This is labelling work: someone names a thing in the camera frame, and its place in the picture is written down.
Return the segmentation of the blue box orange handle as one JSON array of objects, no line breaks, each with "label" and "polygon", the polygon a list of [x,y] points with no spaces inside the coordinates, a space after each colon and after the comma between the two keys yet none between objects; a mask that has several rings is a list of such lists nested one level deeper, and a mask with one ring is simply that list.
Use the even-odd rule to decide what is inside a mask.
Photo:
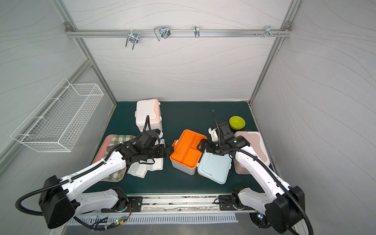
[{"label": "blue box orange handle", "polygon": [[229,155],[215,155],[205,151],[201,153],[196,149],[201,139],[206,136],[191,130],[184,130],[180,138],[174,141],[174,152],[170,156],[172,166],[188,175],[206,177],[218,184],[225,184],[232,166]]}]

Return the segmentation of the pink first aid box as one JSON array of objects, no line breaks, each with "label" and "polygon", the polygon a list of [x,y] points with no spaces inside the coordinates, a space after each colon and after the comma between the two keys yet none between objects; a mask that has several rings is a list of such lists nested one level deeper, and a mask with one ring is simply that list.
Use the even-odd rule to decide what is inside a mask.
[{"label": "pink first aid box", "polygon": [[[271,161],[267,154],[266,147],[262,136],[259,132],[256,131],[238,131],[235,133],[235,137],[243,136],[252,146],[254,151],[256,152],[257,156],[263,161],[263,163],[267,166],[270,166]],[[235,172],[238,175],[250,175],[250,172],[238,162],[238,160],[234,159],[234,166]]]}]

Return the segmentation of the white box peach handle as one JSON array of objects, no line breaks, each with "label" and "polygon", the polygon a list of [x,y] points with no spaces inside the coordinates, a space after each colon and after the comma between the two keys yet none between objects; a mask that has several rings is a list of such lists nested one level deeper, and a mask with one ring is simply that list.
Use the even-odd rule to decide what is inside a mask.
[{"label": "white box peach handle", "polygon": [[158,99],[140,100],[137,102],[135,118],[136,126],[140,132],[143,131],[147,116],[149,116],[151,129],[163,130],[160,102]]}]

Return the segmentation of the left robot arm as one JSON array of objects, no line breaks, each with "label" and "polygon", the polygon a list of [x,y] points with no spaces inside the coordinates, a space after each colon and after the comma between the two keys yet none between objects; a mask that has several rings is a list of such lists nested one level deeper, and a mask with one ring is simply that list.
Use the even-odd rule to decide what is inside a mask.
[{"label": "left robot arm", "polygon": [[44,217],[48,228],[57,228],[81,213],[98,209],[122,211],[127,196],[120,189],[96,193],[85,191],[110,174],[134,163],[148,164],[148,160],[169,157],[174,149],[166,146],[158,129],[143,131],[136,138],[110,146],[108,155],[98,162],[62,178],[48,178],[43,188],[21,196],[15,203],[17,210]]}]

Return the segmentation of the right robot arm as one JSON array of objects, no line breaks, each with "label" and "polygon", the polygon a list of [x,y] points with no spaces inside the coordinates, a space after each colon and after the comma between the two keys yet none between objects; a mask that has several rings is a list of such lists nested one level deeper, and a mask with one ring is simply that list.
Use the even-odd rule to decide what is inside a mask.
[{"label": "right robot arm", "polygon": [[243,135],[235,135],[227,123],[215,123],[208,129],[210,140],[201,140],[198,149],[216,156],[228,155],[237,160],[258,182],[263,192],[240,186],[231,195],[235,209],[250,207],[256,210],[254,224],[259,228],[272,227],[283,234],[297,232],[293,226],[303,220],[308,234],[314,233],[305,211],[305,194],[299,186],[292,187],[271,170],[257,154],[260,143],[250,142]]}]

